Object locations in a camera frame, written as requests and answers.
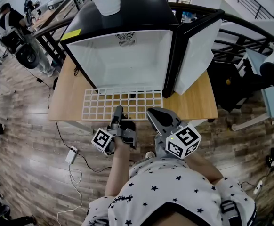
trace white cable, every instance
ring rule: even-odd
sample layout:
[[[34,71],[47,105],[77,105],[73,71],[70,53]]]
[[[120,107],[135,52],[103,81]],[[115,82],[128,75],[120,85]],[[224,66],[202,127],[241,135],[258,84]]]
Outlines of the white cable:
[[[74,184],[73,184],[73,182],[72,182],[72,179],[73,179],[73,181],[74,181],[75,184],[79,184],[79,183],[81,182],[82,172],[81,172],[80,170],[76,170],[76,169],[70,170],[70,164],[69,164],[68,171],[69,171],[69,176],[70,176],[71,184],[72,184],[72,186],[75,188],[75,190],[78,192],[78,194],[80,195],[80,200],[81,200],[81,194],[80,194],[80,192],[76,189],[76,187],[74,186]],[[74,179],[74,177],[72,176],[71,172],[73,172],[73,171],[78,171],[78,172],[80,172],[81,176],[80,176],[79,182],[76,182],[75,179]],[[81,201],[80,206],[76,207],[76,208],[73,209],[73,210],[67,210],[67,211],[63,211],[63,212],[58,212],[58,213],[57,213],[57,218],[56,218],[58,224],[59,224],[60,226],[62,226],[62,225],[60,224],[60,222],[58,221],[58,215],[59,215],[60,213],[74,212],[75,210],[77,210],[77,209],[80,208],[81,206],[82,206],[82,201]]]

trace yellow label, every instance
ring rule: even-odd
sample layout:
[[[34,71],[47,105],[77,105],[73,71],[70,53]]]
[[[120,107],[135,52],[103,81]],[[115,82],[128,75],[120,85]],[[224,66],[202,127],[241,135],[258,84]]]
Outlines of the yellow label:
[[[75,37],[75,36],[79,35],[80,32],[81,32],[81,29],[78,29],[78,30],[74,30],[74,31],[72,31],[72,32],[65,33],[65,34],[63,35],[63,37],[61,38],[61,41],[62,41],[62,40],[69,39],[69,38],[72,38],[72,37]]]

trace white flower pot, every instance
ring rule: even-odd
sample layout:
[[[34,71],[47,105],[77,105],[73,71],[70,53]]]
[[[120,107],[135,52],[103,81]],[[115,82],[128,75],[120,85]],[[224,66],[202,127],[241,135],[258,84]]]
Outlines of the white flower pot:
[[[109,16],[120,11],[120,0],[93,0],[99,12]]]

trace wooden floor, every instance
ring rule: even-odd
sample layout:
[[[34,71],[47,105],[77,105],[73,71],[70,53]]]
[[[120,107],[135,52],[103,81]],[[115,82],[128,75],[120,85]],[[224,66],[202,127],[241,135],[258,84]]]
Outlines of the wooden floor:
[[[57,212],[75,208],[80,200],[69,180],[65,162],[68,149],[59,138],[55,122],[47,120],[48,87],[36,82],[10,56],[0,69],[0,78],[16,90],[11,95],[0,95],[0,115],[8,117],[8,120],[0,119],[0,123],[6,125],[5,134],[0,136],[1,192],[11,207],[12,217],[33,214],[42,226],[58,225]],[[54,77],[32,72],[52,86]],[[265,156],[274,147],[274,126],[270,121],[265,121],[233,132],[228,129],[228,124],[265,113],[261,94],[249,100],[242,111],[237,110],[229,115],[220,109],[218,113],[219,118],[213,123],[206,122],[197,127],[202,135],[199,151],[225,176],[256,184],[268,172]],[[105,157],[91,145],[92,135],[63,122],[58,125],[65,143],[77,147],[91,167],[99,170],[111,165],[112,157]],[[96,129],[105,125],[93,123],[92,127]],[[149,122],[139,122],[137,135],[138,149],[131,154],[131,159],[135,161],[153,149],[155,132]],[[82,158],[76,158],[71,169],[79,169],[83,174],[77,187],[82,193],[83,206],[74,213],[61,215],[63,226],[81,225],[89,202],[104,195],[109,175],[108,170],[92,172]],[[265,186],[256,200],[260,214],[272,209],[274,173],[265,179]]]

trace white plastic grid rack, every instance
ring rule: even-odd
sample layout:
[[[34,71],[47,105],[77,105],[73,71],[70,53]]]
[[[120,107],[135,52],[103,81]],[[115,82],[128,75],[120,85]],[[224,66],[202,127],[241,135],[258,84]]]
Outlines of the white plastic grid rack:
[[[163,97],[152,87],[86,89],[83,103],[84,121],[110,121],[118,105],[128,120],[144,121],[148,108],[163,108]]]

